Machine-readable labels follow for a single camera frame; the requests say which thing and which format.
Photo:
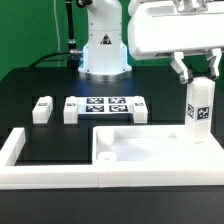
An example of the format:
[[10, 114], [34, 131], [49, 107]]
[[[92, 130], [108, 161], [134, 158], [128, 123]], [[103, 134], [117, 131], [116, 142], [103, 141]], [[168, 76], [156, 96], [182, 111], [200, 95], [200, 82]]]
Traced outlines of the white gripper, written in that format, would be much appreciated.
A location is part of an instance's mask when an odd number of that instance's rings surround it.
[[194, 54], [207, 49], [208, 77], [219, 77], [224, 1], [208, 2], [205, 11], [179, 11], [174, 0], [131, 0], [128, 12], [128, 47], [135, 60], [165, 58], [173, 52], [170, 65], [180, 83], [189, 84], [193, 74], [183, 62], [183, 52]]

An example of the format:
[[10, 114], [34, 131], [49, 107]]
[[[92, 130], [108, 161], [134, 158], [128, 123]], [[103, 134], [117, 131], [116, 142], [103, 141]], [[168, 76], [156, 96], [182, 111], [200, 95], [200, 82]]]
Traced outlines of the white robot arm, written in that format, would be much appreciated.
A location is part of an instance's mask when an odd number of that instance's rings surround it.
[[224, 0], [131, 0], [128, 44], [121, 40], [122, 8], [118, 0], [77, 0], [88, 10], [88, 42], [82, 72], [117, 75], [136, 60], [168, 58], [180, 82], [193, 76], [183, 63], [186, 56], [204, 55], [210, 78], [219, 77], [224, 52]]

